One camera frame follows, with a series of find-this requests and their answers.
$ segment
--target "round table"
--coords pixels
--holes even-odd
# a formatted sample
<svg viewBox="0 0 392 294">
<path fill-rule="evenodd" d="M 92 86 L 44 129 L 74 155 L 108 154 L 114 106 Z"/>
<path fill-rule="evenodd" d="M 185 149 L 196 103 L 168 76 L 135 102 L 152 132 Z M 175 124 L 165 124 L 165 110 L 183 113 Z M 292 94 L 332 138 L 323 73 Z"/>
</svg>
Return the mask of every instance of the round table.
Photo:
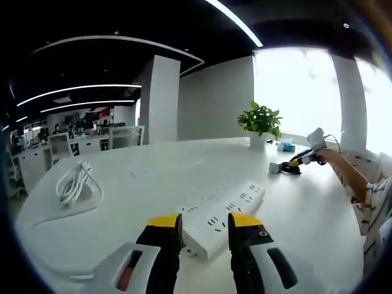
<svg viewBox="0 0 392 294">
<path fill-rule="evenodd" d="M 304 147 L 297 146 L 300 152 Z M 135 241 L 152 216 L 173 213 L 186 203 L 230 183 L 259 183 L 266 193 L 256 213 L 275 241 L 314 265 L 334 286 L 357 282 L 363 270 L 360 230 L 350 199 L 329 165 L 301 166 L 300 176 L 268 173 L 270 162 L 292 153 L 249 148 L 248 138 L 185 141 L 103 151 L 60 160 L 24 203 L 16 229 L 39 273 L 57 292 L 80 287 L 54 276 L 57 270 L 88 271 L 126 241 Z M 90 161 L 104 202 L 84 214 L 26 229 L 57 205 L 58 179 L 79 160 Z M 201 262 L 181 254 L 175 293 L 236 293 L 228 249 Z"/>
</svg>

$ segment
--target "window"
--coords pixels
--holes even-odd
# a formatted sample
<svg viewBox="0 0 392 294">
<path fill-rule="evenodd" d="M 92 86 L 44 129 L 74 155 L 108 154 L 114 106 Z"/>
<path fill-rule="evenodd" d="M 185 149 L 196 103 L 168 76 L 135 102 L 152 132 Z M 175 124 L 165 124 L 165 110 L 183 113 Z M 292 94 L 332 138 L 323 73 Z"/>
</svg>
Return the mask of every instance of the window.
<svg viewBox="0 0 392 294">
<path fill-rule="evenodd" d="M 255 52 L 255 101 L 280 110 L 283 133 L 307 136 L 321 127 L 341 136 L 336 72 L 326 50 L 278 48 Z"/>
<path fill-rule="evenodd" d="M 366 149 L 392 156 L 392 83 L 388 75 L 372 64 L 357 59 L 365 92 L 367 140 Z"/>
</svg>

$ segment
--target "person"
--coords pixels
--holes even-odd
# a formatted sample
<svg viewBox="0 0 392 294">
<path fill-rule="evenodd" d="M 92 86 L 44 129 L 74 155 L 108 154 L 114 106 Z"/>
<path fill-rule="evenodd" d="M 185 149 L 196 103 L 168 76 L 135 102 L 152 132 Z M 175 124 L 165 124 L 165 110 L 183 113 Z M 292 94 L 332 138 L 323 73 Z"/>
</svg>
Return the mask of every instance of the person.
<svg viewBox="0 0 392 294">
<path fill-rule="evenodd" d="M 74 125 L 71 123 L 68 127 L 68 136 L 70 139 L 73 139 L 75 134 L 74 134 Z"/>
<path fill-rule="evenodd" d="M 345 183 L 352 188 L 354 197 L 360 202 L 360 230 L 361 234 L 366 236 L 363 244 L 364 273 L 366 273 L 371 270 L 382 253 L 383 240 L 380 237 L 380 229 L 390 225 L 388 219 L 391 217 L 392 178 L 381 179 L 378 183 L 371 184 L 336 151 L 323 149 L 317 155 L 342 175 Z"/>
<path fill-rule="evenodd" d="M 19 138 L 16 137 L 14 134 L 11 135 L 11 154 L 18 154 L 22 151 L 22 148 L 19 144 Z"/>
<path fill-rule="evenodd" d="M 59 124 L 56 124 L 55 125 L 55 130 L 53 131 L 53 133 L 52 133 L 52 135 L 57 135 L 57 134 L 60 134 L 61 132 L 60 132 L 60 126 L 59 126 Z"/>
</svg>

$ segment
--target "person's hand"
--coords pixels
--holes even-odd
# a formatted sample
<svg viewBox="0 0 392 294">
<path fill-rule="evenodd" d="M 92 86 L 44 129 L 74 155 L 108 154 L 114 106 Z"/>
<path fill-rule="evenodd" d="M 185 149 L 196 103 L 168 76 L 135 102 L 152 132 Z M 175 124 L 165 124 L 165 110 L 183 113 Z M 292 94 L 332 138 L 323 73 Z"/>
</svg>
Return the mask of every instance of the person's hand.
<svg viewBox="0 0 392 294">
<path fill-rule="evenodd" d="M 327 163 L 333 163 L 335 162 L 340 154 L 337 153 L 335 150 L 325 148 L 321 149 L 320 151 L 317 151 L 316 153 L 317 156 L 320 156 L 322 158 L 322 161 L 327 162 Z"/>
</svg>

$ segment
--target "ceiling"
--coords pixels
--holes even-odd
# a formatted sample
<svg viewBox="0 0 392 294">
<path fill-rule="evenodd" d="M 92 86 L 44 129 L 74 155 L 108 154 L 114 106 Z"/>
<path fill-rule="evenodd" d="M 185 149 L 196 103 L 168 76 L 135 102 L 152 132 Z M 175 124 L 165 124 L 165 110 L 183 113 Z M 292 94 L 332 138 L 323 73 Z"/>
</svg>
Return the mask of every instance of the ceiling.
<svg viewBox="0 0 392 294">
<path fill-rule="evenodd" d="M 372 47 L 360 33 L 361 25 L 338 0 L 221 2 L 249 25 L 266 48 L 310 45 L 366 59 L 371 56 Z M 103 7 L 82 7 L 82 4 L 40 7 L 32 2 L 23 6 L 23 11 L 19 7 L 9 9 L 15 15 L 5 32 L 3 64 L 7 78 L 1 108 L 4 125 L 16 126 L 14 121 L 24 116 L 28 116 L 25 122 L 39 119 L 43 116 L 41 110 L 59 106 L 53 100 L 65 96 L 72 103 L 138 99 L 140 89 L 129 96 L 126 87 L 89 88 L 50 94 L 16 106 L 26 99 L 64 88 L 137 84 L 140 72 L 156 54 L 180 60 L 181 72 L 196 66 L 183 74 L 187 75 L 249 56 L 256 48 L 242 30 L 204 0 L 143 0 L 128 5 L 110 1 L 110 5 L 106 3 Z M 343 23 L 349 23 L 350 29 L 345 29 Z M 57 44 L 81 36 L 100 37 Z"/>
</svg>

